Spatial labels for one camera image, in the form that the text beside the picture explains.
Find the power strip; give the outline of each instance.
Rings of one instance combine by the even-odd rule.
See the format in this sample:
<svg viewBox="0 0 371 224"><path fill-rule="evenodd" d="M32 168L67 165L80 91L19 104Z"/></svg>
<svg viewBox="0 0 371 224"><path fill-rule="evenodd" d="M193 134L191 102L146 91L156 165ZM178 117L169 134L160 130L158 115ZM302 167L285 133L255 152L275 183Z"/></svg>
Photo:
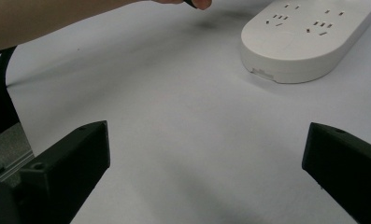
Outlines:
<svg viewBox="0 0 371 224"><path fill-rule="evenodd" d="M252 73L301 83L332 71L371 23L371 0L277 0L244 27Z"/></svg>

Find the white table surface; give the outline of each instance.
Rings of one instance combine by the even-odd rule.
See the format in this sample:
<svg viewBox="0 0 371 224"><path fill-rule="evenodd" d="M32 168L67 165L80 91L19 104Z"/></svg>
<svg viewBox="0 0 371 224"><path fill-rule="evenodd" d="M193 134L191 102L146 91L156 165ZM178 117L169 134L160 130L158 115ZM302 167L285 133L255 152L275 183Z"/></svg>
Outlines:
<svg viewBox="0 0 371 224"><path fill-rule="evenodd" d="M72 223L355 223L301 162L310 122L371 144L371 26L329 75L277 84L239 55L269 2L142 2L18 46L7 84L35 154L108 122L111 167Z"/></svg>

